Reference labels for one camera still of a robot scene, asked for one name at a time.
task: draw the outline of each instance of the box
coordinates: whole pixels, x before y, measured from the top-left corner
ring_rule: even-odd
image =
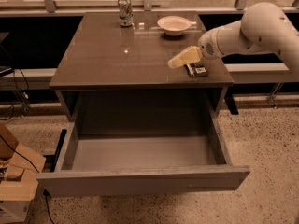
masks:
[[[46,159],[20,143],[3,124],[0,125],[0,135],[0,158],[11,158],[4,175],[5,180],[0,183],[0,223],[22,222],[26,219],[30,202],[36,195],[37,170],[42,171]],[[7,148],[3,139],[16,152]]]

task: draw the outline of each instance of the bowl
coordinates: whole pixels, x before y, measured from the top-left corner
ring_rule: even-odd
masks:
[[[159,19],[158,25],[164,29],[167,35],[178,36],[191,27],[191,22],[182,17],[168,16]]]

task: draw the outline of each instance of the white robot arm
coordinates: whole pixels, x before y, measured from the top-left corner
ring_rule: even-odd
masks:
[[[253,5],[240,21],[206,32],[198,46],[207,59],[274,53],[299,79],[299,32],[284,12],[270,3]]]

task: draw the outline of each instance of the soda can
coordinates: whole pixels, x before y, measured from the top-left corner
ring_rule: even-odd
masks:
[[[119,0],[120,25],[131,26],[133,24],[133,10],[131,0]]]

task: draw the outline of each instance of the concrete floor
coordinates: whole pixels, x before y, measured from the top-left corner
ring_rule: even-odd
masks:
[[[299,96],[236,98],[219,124],[234,165],[251,173],[237,191],[49,199],[54,223],[299,223]],[[29,116],[4,122],[28,147],[54,152],[66,117],[58,104],[32,105]],[[43,189],[25,223],[50,223]]]

